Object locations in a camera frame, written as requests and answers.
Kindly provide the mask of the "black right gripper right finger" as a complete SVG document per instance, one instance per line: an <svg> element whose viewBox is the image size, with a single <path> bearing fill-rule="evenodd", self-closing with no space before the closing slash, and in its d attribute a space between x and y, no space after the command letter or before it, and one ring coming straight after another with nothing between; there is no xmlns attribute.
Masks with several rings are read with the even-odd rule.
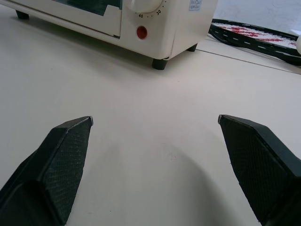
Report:
<svg viewBox="0 0 301 226"><path fill-rule="evenodd" d="M230 163L263 226L301 224L301 160L266 126L219 115Z"/></svg>

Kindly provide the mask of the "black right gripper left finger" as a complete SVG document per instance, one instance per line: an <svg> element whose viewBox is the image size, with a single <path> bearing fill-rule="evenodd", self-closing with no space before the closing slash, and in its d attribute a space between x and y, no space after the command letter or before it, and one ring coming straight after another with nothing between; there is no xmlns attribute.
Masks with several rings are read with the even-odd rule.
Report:
<svg viewBox="0 0 301 226"><path fill-rule="evenodd" d="M0 190L2 226L64 226L74 204L87 155L92 116L50 130Z"/></svg>

